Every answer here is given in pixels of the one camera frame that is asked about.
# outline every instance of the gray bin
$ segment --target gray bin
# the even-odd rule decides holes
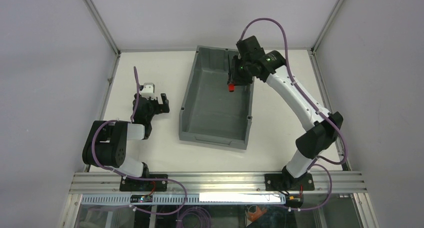
[[[237,50],[198,46],[179,112],[179,139],[247,149],[253,84],[229,92],[228,69]]]

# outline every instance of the table surface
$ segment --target table surface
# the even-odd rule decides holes
[[[267,84],[255,80],[252,125],[247,150],[180,141],[179,113],[189,80],[195,51],[122,53],[104,120],[130,120],[136,92],[133,66],[139,82],[154,83],[155,94],[166,93],[170,112],[155,115],[148,140],[129,141],[126,154],[148,164],[150,171],[224,172],[281,170],[296,151],[295,140],[305,133],[294,112]],[[289,51],[290,66],[298,80],[322,102],[306,50]],[[333,144],[323,152],[339,160]],[[329,170],[340,165],[318,161]],[[100,171],[93,167],[91,171]]]

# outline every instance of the white light strip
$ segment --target white light strip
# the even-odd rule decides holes
[[[280,203],[278,194],[199,193],[203,202]]]

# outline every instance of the black mounting base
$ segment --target black mounting base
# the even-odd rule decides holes
[[[160,178],[160,179],[167,179],[167,174],[150,174],[149,178]],[[141,180],[135,180],[126,178],[121,178],[120,180],[120,191],[146,191],[150,192],[153,190],[155,186],[152,184],[152,181],[141,181]],[[166,191],[168,187],[168,182],[165,181],[165,184],[162,183],[162,181],[156,181],[156,189],[155,191]]]
[[[265,189],[267,191],[282,191],[282,190],[293,190],[300,191],[301,185],[303,190],[315,190],[314,180],[311,174],[304,174],[296,183],[293,183],[290,187],[287,187],[287,181],[282,174],[265,174]]]

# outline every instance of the white tabletop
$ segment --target white tabletop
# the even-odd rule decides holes
[[[126,154],[147,163],[150,171],[281,170],[297,149],[295,140],[305,131],[284,100],[260,80],[254,83],[252,126],[247,150],[179,140],[180,107],[194,56],[194,51],[122,53],[104,120],[130,120],[136,93],[133,66],[137,67],[140,84],[154,83],[155,94],[166,93],[170,107],[170,113],[154,116],[148,140],[127,143]],[[296,77],[315,99],[322,102],[307,51],[289,51],[289,60]],[[323,155],[339,160],[334,144]],[[342,169],[340,165],[318,163],[330,170]],[[91,171],[100,170],[93,167]]]

